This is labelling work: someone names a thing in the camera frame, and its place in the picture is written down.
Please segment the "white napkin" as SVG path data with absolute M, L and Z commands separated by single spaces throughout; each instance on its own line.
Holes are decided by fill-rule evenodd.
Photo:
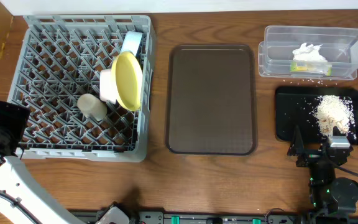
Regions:
M 293 60 L 301 62 L 327 62 L 319 53 L 321 45 L 308 45 L 306 42 L 301 44 L 298 49 L 292 51 Z

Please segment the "yellow plate with crumbs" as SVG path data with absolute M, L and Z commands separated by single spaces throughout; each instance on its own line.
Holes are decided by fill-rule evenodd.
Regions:
M 111 81 L 116 101 L 126 110 L 140 108 L 142 70 L 131 52 L 120 53 L 111 67 Z

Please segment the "light blue bowl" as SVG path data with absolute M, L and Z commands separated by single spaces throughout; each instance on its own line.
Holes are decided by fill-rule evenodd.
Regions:
M 134 56 L 137 56 L 142 42 L 143 33 L 129 31 L 124 38 L 120 53 L 130 52 Z

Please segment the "cream white cup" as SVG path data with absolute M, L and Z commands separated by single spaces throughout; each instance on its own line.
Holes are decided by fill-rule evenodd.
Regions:
M 106 105 L 92 94 L 81 95 L 77 101 L 77 107 L 84 116 L 92 116 L 96 121 L 101 121 L 107 115 Z

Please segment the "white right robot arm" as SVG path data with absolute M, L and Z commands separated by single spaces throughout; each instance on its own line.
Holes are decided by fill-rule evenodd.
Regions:
M 296 156 L 296 166 L 309 169 L 311 203 L 320 215 L 347 215 L 356 212 L 358 183 L 337 177 L 335 170 L 347 162 L 353 150 L 345 136 L 331 136 L 319 149 L 307 149 L 298 126 L 294 128 L 288 156 Z

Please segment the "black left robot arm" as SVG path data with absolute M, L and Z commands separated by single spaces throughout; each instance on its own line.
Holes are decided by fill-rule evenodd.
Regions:
M 0 213 L 13 223 L 87 223 L 88 215 L 61 206 L 16 155 L 29 115 L 27 108 L 0 101 Z

